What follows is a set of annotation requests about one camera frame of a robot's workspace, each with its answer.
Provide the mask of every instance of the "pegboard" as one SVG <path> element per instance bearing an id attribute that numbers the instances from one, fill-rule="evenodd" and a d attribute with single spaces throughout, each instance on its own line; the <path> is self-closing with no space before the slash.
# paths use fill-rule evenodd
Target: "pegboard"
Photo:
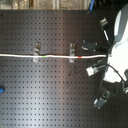
<path id="1" fill-rule="evenodd" d="M 76 55 L 84 51 L 82 41 L 107 45 L 99 20 L 111 27 L 116 11 L 0 11 L 0 53 Z M 86 68 L 97 59 L 0 57 L 0 128 L 127 128 L 128 96 L 120 89 L 100 110 L 93 102 L 100 96 L 100 74 L 88 77 Z"/>

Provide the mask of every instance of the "white cable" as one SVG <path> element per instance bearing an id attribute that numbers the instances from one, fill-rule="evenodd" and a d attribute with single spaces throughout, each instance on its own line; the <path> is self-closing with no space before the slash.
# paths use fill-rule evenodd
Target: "white cable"
<path id="1" fill-rule="evenodd" d="M 14 54 L 0 54 L 1 57 L 19 57 L 19 58 L 33 58 L 38 57 L 42 58 L 42 56 L 34 56 L 34 55 L 14 55 Z"/>
<path id="2" fill-rule="evenodd" d="M 39 56 L 34 56 L 34 55 L 14 55 L 14 54 L 0 54 L 0 57 L 19 57 L 19 58 L 79 58 L 79 56 L 58 56 L 58 55 L 39 55 Z M 106 57 L 106 55 L 93 55 L 93 56 L 81 56 L 81 58 L 98 58 L 98 57 Z"/>
<path id="3" fill-rule="evenodd" d="M 55 55 L 46 55 L 46 57 L 54 57 L 54 58 L 79 58 L 79 56 L 55 56 Z M 98 58 L 98 57 L 106 57 L 106 55 L 94 55 L 94 56 L 81 56 L 81 58 Z"/>

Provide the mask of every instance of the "perforated surface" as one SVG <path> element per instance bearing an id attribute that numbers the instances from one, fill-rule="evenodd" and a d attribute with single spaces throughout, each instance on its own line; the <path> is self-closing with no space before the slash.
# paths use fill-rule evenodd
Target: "perforated surface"
<path id="1" fill-rule="evenodd" d="M 99 20 L 113 26 L 116 12 L 96 11 L 0 11 L 0 53 L 33 54 L 36 42 L 41 54 L 76 55 L 82 40 L 106 45 Z M 0 58 L 0 127 L 4 128 L 127 128 L 128 96 L 120 93 L 101 110 L 98 98 L 100 74 L 88 77 L 86 68 L 99 59 Z"/>

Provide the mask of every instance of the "wire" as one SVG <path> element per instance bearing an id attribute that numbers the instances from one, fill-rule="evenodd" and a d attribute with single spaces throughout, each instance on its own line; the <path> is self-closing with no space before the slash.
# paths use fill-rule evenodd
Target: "wire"
<path id="1" fill-rule="evenodd" d="M 97 69 L 105 68 L 105 67 L 107 67 L 107 65 L 101 65 L 101 66 L 97 67 Z"/>
<path id="2" fill-rule="evenodd" d="M 14 54 L 0 54 L 0 57 L 19 57 L 19 58 L 98 58 L 98 57 L 106 57 L 106 55 L 93 55 L 93 56 L 59 56 L 59 55 L 39 55 L 39 56 L 34 56 L 34 55 L 14 55 Z"/>
<path id="3" fill-rule="evenodd" d="M 121 78 L 121 80 L 128 85 L 128 83 L 123 79 L 123 77 L 119 74 L 119 72 L 113 66 L 111 66 L 109 64 L 108 64 L 108 66 L 111 67 L 118 74 L 118 76 Z"/>
<path id="4" fill-rule="evenodd" d="M 97 69 L 107 67 L 107 66 L 111 67 L 118 74 L 118 76 L 121 78 L 121 80 L 128 85 L 128 83 L 123 79 L 123 77 L 119 74 L 119 72 L 113 66 L 106 64 L 106 65 L 97 67 Z"/>

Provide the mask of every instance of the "metal clip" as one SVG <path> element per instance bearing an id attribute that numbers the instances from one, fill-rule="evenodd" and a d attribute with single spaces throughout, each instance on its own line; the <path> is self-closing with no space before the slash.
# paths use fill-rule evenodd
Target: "metal clip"
<path id="1" fill-rule="evenodd" d="M 70 44 L 70 56 L 75 56 L 75 44 L 74 43 Z M 74 61 L 75 61 L 74 58 L 69 59 L 69 63 L 74 63 Z"/>
<path id="2" fill-rule="evenodd" d="M 40 43 L 36 43 L 36 47 L 34 48 L 34 52 L 33 52 L 34 56 L 38 56 L 39 55 L 40 47 L 41 47 L 41 44 Z M 34 57 L 33 58 L 33 62 L 38 63 L 38 57 Z"/>

